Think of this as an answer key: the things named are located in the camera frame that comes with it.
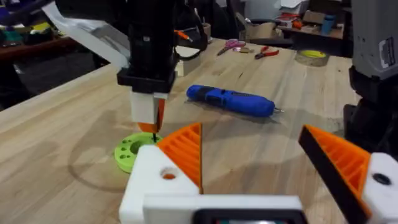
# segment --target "roll of tape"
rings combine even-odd
[[[329,61],[329,55],[317,50],[299,50],[295,60],[303,65],[322,67]]]

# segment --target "pliers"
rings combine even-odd
[[[279,54],[279,50],[273,51],[273,52],[266,52],[268,50],[268,46],[264,46],[261,48],[260,53],[256,54],[254,56],[255,59],[260,59],[263,58],[265,56],[273,56],[273,55],[277,55]]]

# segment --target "green circular gear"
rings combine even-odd
[[[156,135],[157,141],[162,138]],[[124,138],[114,149],[114,158],[118,167],[124,172],[131,173],[138,149],[145,144],[155,144],[152,133],[132,134]]]

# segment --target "wooden table surface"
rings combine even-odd
[[[310,223],[344,223],[297,139],[303,124],[342,134],[343,105],[358,100],[351,61],[306,67],[285,49],[261,60],[232,51],[217,57],[223,44],[215,40],[201,66],[177,79],[160,135],[203,123],[206,194],[298,195]],[[118,223],[129,176],[113,149],[139,130],[116,72],[105,66],[0,112],[1,223]],[[192,84],[262,95],[285,113],[254,119],[188,102]]]

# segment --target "blue electric screwdriver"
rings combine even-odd
[[[274,102],[262,96],[221,90],[210,86],[192,85],[187,96],[193,101],[201,101],[213,106],[256,117],[268,117],[273,113],[284,112],[275,107]]]

